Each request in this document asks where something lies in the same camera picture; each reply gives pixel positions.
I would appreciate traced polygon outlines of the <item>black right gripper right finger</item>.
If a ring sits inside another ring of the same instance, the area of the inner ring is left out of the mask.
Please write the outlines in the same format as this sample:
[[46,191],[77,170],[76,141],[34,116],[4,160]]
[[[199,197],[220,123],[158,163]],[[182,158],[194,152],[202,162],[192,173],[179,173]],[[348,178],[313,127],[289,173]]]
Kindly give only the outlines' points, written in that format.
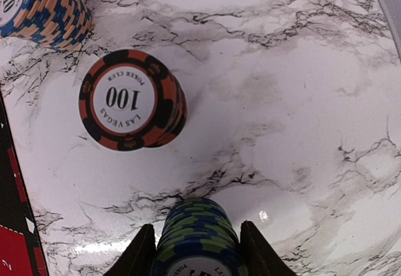
[[251,221],[241,224],[240,249],[248,275],[297,276]]

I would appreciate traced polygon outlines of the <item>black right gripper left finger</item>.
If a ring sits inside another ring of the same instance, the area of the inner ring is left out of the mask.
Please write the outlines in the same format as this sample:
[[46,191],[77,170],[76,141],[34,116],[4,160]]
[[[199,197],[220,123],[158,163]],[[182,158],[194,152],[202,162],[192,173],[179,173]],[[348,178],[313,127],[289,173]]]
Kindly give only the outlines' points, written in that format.
[[155,253],[154,227],[152,224],[145,224],[104,276],[150,275]]

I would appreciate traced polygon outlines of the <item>green blue chip stack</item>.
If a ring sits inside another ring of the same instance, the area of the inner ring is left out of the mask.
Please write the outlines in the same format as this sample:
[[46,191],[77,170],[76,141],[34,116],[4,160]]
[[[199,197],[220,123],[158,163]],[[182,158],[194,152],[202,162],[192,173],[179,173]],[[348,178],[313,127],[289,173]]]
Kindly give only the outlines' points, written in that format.
[[173,205],[165,219],[150,275],[247,274],[239,239],[218,203],[194,197]]

